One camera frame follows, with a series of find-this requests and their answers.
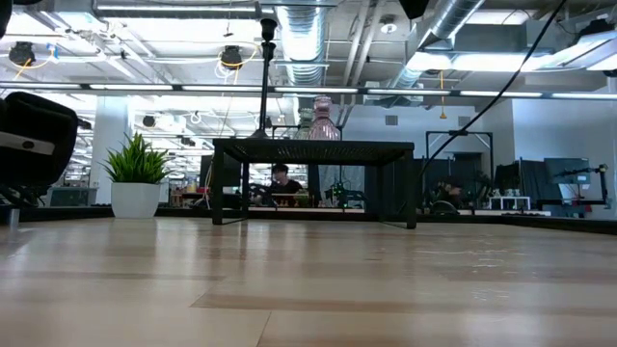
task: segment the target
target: green plant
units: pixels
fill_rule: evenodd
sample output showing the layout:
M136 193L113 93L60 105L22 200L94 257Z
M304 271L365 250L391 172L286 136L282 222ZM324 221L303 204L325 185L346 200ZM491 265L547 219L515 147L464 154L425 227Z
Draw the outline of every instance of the green plant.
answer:
M152 144L147 144L141 134L135 134L131 139L127 135L128 146L122 145L122 151L109 152L108 165L103 167L118 183L149 183L158 184L171 171L165 170L165 163L169 161L165 156L167 151L157 152Z

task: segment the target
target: potted plant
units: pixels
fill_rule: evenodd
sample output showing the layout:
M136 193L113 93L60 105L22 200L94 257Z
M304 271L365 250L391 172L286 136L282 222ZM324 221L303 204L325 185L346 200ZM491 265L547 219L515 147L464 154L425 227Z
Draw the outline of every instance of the potted plant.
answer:
M103 165L112 179L112 209L117 218L152 218L158 207L160 182L170 173L165 170L167 151L152 150L141 134L128 140L122 151L109 152Z

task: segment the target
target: white planter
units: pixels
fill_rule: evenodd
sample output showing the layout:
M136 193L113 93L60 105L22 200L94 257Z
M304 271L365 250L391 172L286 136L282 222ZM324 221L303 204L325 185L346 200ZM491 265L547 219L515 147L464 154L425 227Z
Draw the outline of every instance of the white planter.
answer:
M112 210L116 218L152 218L159 195L158 184L112 183Z

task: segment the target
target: black metal table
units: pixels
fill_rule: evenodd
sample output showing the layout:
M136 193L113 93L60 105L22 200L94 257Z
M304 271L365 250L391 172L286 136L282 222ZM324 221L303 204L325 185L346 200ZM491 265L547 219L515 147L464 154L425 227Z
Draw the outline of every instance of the black metal table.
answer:
M340 166L377 167L379 206L386 198L383 195L384 166L395 160L404 160L408 184L404 187L406 197L407 228L416 227L416 202L414 201L413 143L360 142L360 141L315 141L315 140L259 140L215 139L212 159L212 223L223 224L223 175L225 154L242 165L242 213L249 216L249 164L284 163ZM380 220L385 213L379 209Z

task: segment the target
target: clear glass bottle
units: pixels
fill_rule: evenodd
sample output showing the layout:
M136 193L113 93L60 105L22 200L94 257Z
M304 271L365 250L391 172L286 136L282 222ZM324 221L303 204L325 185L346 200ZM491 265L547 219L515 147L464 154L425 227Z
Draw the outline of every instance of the clear glass bottle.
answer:
M315 112L310 108L305 108L300 110L300 129L293 137L294 140L308 140L310 125L312 124L312 119L315 116Z
M330 120L332 100L328 96L315 98L315 121L310 126L308 138L310 140L340 140L340 133Z

